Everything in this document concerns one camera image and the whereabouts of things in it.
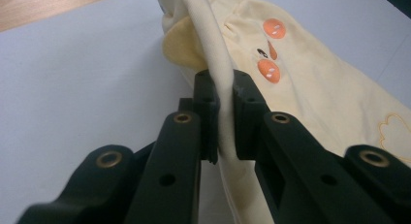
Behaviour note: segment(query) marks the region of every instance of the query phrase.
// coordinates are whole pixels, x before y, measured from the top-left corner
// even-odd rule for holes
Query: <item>cloth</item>
[[[295,116],[335,154],[342,156],[351,145],[370,144],[411,166],[411,111],[397,99],[334,55],[281,8],[262,0],[208,1],[231,57],[226,60],[251,76],[272,111]],[[160,2],[166,7],[166,57],[182,67],[190,84],[197,72],[210,68],[216,84],[223,80],[231,86],[226,67],[211,69],[207,54],[217,46],[204,46],[210,39],[202,38],[202,20],[188,12],[170,21],[168,10],[176,3]],[[230,99],[231,91],[224,91],[217,91],[220,99]],[[232,115],[220,114],[219,121],[232,121]],[[232,128],[233,122],[220,123],[219,136],[221,174],[235,220],[272,223],[253,164],[236,158]]]

